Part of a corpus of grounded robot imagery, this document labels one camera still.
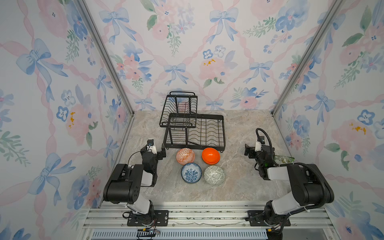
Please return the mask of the red patterned bowl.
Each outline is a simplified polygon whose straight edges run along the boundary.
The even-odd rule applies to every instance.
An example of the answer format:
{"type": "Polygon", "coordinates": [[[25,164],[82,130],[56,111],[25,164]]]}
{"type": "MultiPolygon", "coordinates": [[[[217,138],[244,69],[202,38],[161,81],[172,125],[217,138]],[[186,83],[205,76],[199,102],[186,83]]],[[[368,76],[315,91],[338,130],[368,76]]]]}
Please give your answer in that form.
{"type": "Polygon", "coordinates": [[[180,149],[176,154],[177,162],[183,166],[189,163],[193,163],[195,157],[196,155],[194,151],[189,148],[180,149]]]}

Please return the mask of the orange bowl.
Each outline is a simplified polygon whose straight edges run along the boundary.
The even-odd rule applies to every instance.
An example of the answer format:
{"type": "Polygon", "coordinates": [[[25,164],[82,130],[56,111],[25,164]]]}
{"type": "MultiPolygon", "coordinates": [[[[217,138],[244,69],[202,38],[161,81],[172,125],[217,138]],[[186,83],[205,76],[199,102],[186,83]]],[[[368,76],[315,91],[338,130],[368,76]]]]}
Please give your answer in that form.
{"type": "Polygon", "coordinates": [[[214,148],[205,148],[202,152],[202,159],[208,165],[217,164],[220,159],[220,153],[214,148]]]}

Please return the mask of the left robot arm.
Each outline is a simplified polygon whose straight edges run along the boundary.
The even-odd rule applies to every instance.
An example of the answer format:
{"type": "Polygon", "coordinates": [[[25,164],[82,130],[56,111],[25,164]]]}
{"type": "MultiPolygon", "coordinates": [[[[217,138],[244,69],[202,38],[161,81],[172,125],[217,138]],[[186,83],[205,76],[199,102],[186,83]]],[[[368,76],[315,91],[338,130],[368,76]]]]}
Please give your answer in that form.
{"type": "Polygon", "coordinates": [[[117,164],[107,181],[103,200],[112,204],[125,204],[129,210],[129,216],[123,216],[128,220],[128,226],[139,224],[150,226],[156,223],[152,201],[140,194],[142,187],[154,187],[158,179],[158,163],[166,157],[166,148],[162,145],[157,151],[153,140],[139,151],[142,163],[135,165],[117,164]]]}

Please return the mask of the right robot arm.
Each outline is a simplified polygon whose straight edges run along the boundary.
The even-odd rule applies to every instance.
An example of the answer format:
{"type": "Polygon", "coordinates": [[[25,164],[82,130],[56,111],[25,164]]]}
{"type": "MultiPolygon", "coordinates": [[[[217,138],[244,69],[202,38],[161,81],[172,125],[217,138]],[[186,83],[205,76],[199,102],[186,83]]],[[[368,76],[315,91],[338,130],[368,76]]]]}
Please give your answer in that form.
{"type": "Polygon", "coordinates": [[[285,196],[268,201],[262,212],[248,211],[247,222],[280,226],[290,216],[332,203],[335,194],[315,164],[277,164],[272,159],[274,148],[260,143],[256,147],[245,145],[244,155],[256,160],[256,170],[266,181],[288,181],[291,191],[285,196]]]}

